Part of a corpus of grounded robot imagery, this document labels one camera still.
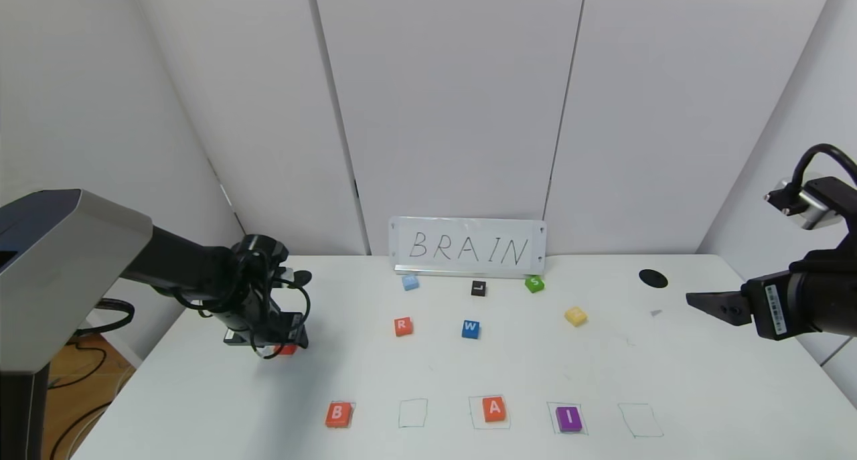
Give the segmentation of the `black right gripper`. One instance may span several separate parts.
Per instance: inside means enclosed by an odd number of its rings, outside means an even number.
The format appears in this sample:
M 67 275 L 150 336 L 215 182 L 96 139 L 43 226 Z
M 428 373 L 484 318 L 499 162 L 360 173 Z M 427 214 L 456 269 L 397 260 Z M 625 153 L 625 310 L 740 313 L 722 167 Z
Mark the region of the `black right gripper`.
M 686 293 L 690 307 L 732 326 L 753 322 L 759 334 L 781 341 L 808 333 L 854 337 L 854 260 L 793 262 L 788 271 L 747 281 L 740 291 Z

